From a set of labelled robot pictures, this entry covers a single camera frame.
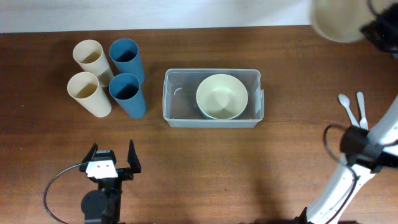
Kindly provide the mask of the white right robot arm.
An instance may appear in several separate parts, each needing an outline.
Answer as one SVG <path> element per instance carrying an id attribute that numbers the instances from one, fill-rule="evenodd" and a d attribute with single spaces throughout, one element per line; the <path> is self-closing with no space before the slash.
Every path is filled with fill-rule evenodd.
<path id="1" fill-rule="evenodd" d="M 397 57 L 397 1 L 313 0 L 313 29 L 322 37 L 340 43 L 367 39 L 378 50 Z M 342 128 L 340 156 L 327 152 L 338 163 L 321 195 L 294 223 L 339 223 L 340 216 L 358 193 L 384 167 L 397 168 L 397 102 L 369 128 L 364 95 L 356 94 L 360 119 L 350 110 L 349 98 L 340 94 L 351 125 Z"/>

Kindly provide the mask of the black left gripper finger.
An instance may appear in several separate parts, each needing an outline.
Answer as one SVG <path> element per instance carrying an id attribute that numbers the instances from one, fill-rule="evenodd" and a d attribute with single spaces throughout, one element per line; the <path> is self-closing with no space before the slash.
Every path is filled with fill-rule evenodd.
<path id="1" fill-rule="evenodd" d="M 98 150 L 98 145 L 97 145 L 97 143 L 94 143 L 92 145 L 91 149 L 89 150 L 89 152 L 87 153 L 87 155 L 81 161 L 81 163 L 86 163 L 86 162 L 89 162 L 90 160 L 92 160 L 92 158 L 95 155 L 95 153 L 97 152 L 97 150 Z"/>
<path id="2" fill-rule="evenodd" d="M 136 150 L 135 150 L 135 147 L 134 147 L 134 142 L 133 142 L 132 139 L 129 141 L 127 162 L 130 165 L 132 173 L 141 173 L 142 167 L 141 167 L 141 164 L 140 164 L 139 159 L 137 157 Z"/>

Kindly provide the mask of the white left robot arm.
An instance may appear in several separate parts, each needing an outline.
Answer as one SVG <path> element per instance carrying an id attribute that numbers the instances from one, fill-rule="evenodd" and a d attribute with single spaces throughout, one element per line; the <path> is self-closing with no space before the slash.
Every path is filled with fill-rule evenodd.
<path id="1" fill-rule="evenodd" d="M 81 200 L 85 223 L 115 224 L 120 222 L 122 183 L 134 179 L 142 171 L 133 140 L 129 141 L 127 162 L 129 167 L 117 168 L 116 156 L 112 150 L 98 149 L 93 144 L 79 166 L 96 190 L 88 192 Z"/>

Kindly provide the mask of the beige bowl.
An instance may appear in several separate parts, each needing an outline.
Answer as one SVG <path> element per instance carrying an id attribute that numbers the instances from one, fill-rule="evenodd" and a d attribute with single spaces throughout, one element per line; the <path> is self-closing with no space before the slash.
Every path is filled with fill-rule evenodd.
<path id="1" fill-rule="evenodd" d="M 238 113 L 245 109 L 249 94 L 243 82 L 228 74 L 214 74 L 205 78 L 195 95 L 197 106 L 209 113 L 223 108 Z"/>
<path id="2" fill-rule="evenodd" d="M 310 22 L 320 36 L 339 43 L 364 39 L 360 29 L 374 15 L 365 0 L 312 0 Z"/>

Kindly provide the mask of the blue plastic cup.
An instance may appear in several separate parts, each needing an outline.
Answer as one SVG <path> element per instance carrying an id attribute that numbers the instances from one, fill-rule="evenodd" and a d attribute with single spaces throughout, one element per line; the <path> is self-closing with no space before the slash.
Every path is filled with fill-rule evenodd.
<path id="1" fill-rule="evenodd" d="M 118 39 L 109 48 L 109 56 L 121 73 L 134 75 L 140 84 L 145 81 L 139 47 L 131 39 Z"/>
<path id="2" fill-rule="evenodd" d="M 129 117 L 139 119 L 146 114 L 147 107 L 141 84 L 133 74 L 116 75 L 109 84 L 109 93 Z"/>

